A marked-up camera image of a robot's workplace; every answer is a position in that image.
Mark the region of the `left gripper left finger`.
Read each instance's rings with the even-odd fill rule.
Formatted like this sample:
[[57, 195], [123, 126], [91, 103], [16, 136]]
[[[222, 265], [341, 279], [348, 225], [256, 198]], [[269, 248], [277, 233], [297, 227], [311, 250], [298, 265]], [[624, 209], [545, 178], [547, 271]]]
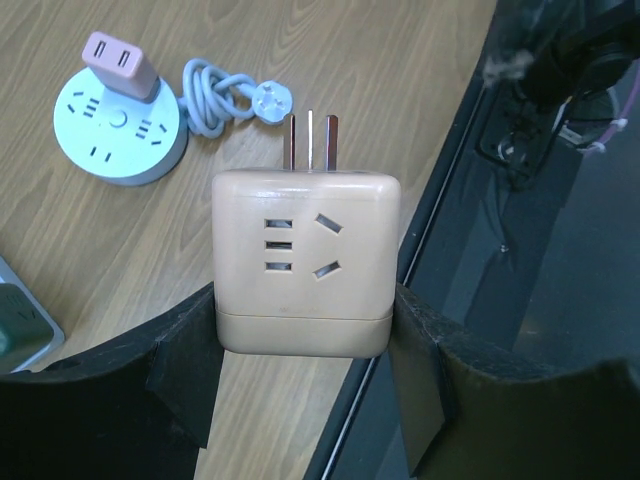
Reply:
[[39, 372], [2, 375], [2, 478], [193, 478], [223, 357], [203, 287]]

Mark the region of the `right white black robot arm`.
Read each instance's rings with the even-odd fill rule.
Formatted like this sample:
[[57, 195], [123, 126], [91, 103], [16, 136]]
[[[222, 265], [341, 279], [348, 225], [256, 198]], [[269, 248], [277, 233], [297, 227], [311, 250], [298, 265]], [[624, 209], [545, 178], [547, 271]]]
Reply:
[[499, 1], [485, 43], [482, 80], [496, 90], [480, 137], [510, 187], [528, 188], [558, 139], [605, 151], [627, 106], [596, 112], [639, 60], [636, 1]]

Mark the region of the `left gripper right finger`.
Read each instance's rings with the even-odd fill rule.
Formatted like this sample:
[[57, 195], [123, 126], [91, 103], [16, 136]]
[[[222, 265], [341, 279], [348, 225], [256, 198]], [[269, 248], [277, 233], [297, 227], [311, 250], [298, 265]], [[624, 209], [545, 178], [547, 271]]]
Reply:
[[504, 350], [398, 286], [392, 376], [417, 479], [635, 479], [639, 359], [560, 370]]

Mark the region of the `small pink plug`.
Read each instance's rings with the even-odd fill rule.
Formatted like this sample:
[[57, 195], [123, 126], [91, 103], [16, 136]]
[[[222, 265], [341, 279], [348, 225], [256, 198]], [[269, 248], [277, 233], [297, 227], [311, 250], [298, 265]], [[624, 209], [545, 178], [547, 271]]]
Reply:
[[108, 89], [144, 103], [155, 98], [159, 75], [140, 47], [95, 31], [83, 48], [82, 60]]

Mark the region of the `light blue power strip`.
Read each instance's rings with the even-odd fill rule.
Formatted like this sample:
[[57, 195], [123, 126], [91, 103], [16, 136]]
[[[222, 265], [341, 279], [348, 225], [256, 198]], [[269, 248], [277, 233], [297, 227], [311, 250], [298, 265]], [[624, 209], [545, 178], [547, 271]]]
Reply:
[[64, 341], [58, 323], [1, 259], [1, 373], [26, 370]]

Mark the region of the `dark green cube adapter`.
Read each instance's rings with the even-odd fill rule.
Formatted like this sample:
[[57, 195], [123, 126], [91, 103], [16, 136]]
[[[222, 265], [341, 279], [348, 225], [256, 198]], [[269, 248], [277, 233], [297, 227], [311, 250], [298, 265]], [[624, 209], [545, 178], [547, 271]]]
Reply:
[[13, 371], [54, 338], [54, 330], [15, 284], [1, 285], [1, 373]]

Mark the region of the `orange cube socket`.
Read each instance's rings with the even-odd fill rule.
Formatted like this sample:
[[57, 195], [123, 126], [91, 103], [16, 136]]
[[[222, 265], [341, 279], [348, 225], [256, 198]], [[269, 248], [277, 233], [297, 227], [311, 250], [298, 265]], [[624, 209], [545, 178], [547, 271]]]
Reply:
[[321, 170], [296, 168], [288, 119], [282, 168], [212, 180], [217, 334], [231, 352], [367, 359], [388, 345], [401, 187], [339, 170], [338, 126], [327, 118]]

